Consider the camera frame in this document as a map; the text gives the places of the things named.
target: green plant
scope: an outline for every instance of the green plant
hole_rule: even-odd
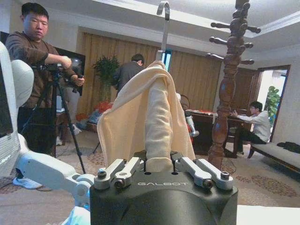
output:
[[[110,101],[111,82],[113,81],[113,74],[119,65],[116,56],[108,58],[104,55],[93,65],[96,75],[100,78],[100,101]]]
[[[94,65],[93,68],[96,71],[96,75],[100,77],[101,82],[109,84],[112,82],[113,73],[119,67],[119,61],[116,56],[108,58],[102,56]]]
[[[269,114],[269,120],[271,127],[274,124],[278,104],[280,101],[280,96],[278,95],[279,90],[276,89],[274,86],[269,87],[269,92],[267,95],[266,105],[264,107],[264,110],[268,111]]]

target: wooden coat rack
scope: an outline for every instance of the wooden coat rack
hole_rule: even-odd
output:
[[[246,48],[252,48],[252,43],[244,43],[243,36],[246,30],[254,33],[260,33],[261,29],[257,27],[248,26],[246,20],[248,10],[250,8],[249,0],[236,0],[235,12],[233,13],[233,20],[230,25],[221,23],[211,23],[212,27],[216,28],[229,28],[231,34],[227,41],[220,38],[211,37],[210,42],[216,44],[227,45],[227,54],[225,57],[220,57],[208,53],[206,56],[210,58],[220,59],[224,62],[224,78],[219,88],[220,104],[217,107],[218,117],[214,123],[212,129],[213,144],[208,152],[208,161],[212,163],[216,168],[221,169],[222,160],[224,157],[224,149],[222,147],[227,137],[228,123],[227,117],[231,111],[231,101],[235,90],[235,75],[237,73],[237,67],[241,64],[253,64],[253,60],[241,60],[241,55]]]

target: folded towel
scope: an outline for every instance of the folded towel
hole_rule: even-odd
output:
[[[195,159],[174,81],[161,61],[134,76],[102,114],[97,131],[105,166],[146,149],[146,170],[171,170],[170,152]]]

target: tripod leg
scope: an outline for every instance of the tripod leg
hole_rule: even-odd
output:
[[[99,144],[100,144],[100,142],[98,142],[97,146],[95,147],[95,149],[94,149],[94,151],[93,151],[93,154],[95,154],[95,152],[96,152],[96,150],[97,150]]]
[[[66,104],[66,101],[65,101],[64,93],[63,93],[63,90],[62,90],[59,83],[57,83],[57,87],[60,91],[61,101],[63,103],[63,106],[65,108],[65,112],[67,114],[68,126],[70,128],[70,131],[71,131],[71,134],[72,134],[72,137],[73,137],[73,141],[74,141],[74,144],[75,144],[75,147],[76,147],[77,155],[79,157],[81,168],[82,168],[83,173],[85,173],[85,169],[84,169],[84,166],[83,166],[83,160],[81,159],[82,153],[79,151],[78,143],[77,143],[77,140],[76,140],[76,137],[75,137],[72,121],[71,121],[71,118],[70,118],[70,113],[69,113],[69,110],[68,110],[68,107],[67,107],[67,104]]]
[[[42,104],[42,101],[45,99],[47,93],[49,92],[51,86],[53,85],[53,82],[49,82],[46,86],[46,88],[44,89],[44,91],[42,92],[41,97],[38,99],[36,106],[33,108],[32,113],[30,115],[30,117],[28,118],[28,120],[26,121],[26,123],[23,125],[23,129],[21,131],[20,134],[24,134],[26,129],[28,128],[29,122],[31,121],[31,119],[33,118],[33,116],[35,115],[36,110],[40,107],[40,105]]]

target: dark jacket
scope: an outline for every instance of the dark jacket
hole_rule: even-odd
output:
[[[114,86],[119,93],[120,90],[124,87],[124,85],[142,70],[143,67],[138,65],[135,61],[123,64],[113,74],[112,86]]]

